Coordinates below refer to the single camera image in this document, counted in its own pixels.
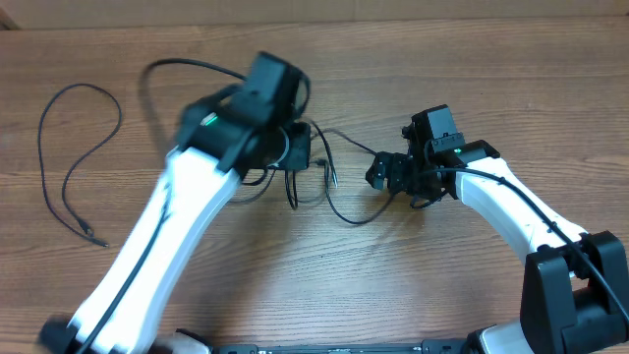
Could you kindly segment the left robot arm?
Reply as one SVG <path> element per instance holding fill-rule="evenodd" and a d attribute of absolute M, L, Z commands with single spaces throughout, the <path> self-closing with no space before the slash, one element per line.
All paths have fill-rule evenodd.
<path fill-rule="evenodd" d="M 49 318 L 37 343 L 49 353 L 146 353 L 172 291 L 212 219 L 252 169 L 280 169 L 297 148 L 311 94 L 298 67 L 260 52 L 238 83 L 182 112 L 142 215 L 103 279 L 69 318 Z"/>

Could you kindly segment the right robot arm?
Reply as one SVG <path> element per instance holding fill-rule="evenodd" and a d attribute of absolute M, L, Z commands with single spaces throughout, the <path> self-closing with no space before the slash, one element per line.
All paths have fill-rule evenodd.
<path fill-rule="evenodd" d="M 425 353 L 592 353 L 628 340 L 628 265 L 611 232 L 590 233 L 528 189 L 489 143 L 466 142 L 447 105 L 415 114 L 405 153 L 375 154 L 368 183 L 424 208 L 451 196 L 476 211 L 524 266 L 517 319 Z"/>

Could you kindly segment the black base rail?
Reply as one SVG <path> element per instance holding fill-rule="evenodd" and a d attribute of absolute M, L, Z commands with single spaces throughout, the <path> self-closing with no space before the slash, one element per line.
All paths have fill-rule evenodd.
<path fill-rule="evenodd" d="M 205 338 L 183 328 L 176 329 L 205 346 L 210 354 L 489 354 L 533 353 L 525 339 L 482 340 L 481 332 L 473 332 L 467 338 L 425 339 L 419 343 L 397 344 L 345 344 L 345 345 L 293 345 L 257 346 L 254 344 L 230 344 L 213 346 Z"/>

